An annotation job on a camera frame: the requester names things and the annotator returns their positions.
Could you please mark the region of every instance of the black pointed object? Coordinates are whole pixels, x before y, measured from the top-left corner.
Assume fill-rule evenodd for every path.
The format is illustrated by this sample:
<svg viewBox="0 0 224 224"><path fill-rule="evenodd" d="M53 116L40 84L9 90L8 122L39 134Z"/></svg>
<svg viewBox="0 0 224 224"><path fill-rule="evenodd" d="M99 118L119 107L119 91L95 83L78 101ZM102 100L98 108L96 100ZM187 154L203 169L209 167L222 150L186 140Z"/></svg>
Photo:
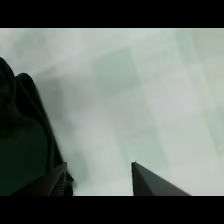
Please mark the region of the black pointed object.
<svg viewBox="0 0 224 224"><path fill-rule="evenodd" d="M138 163L131 166L134 196L190 196Z"/></svg>

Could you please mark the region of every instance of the checkered fabric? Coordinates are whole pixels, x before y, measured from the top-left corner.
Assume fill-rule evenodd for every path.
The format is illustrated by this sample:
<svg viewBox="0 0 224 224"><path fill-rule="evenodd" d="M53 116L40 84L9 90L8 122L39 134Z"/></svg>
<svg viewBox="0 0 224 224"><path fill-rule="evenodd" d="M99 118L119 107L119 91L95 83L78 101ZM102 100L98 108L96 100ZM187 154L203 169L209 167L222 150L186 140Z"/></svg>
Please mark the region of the checkered fabric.
<svg viewBox="0 0 224 224"><path fill-rule="evenodd" d="M131 162L224 195L224 29L0 29L39 88L76 195L133 195Z"/></svg>

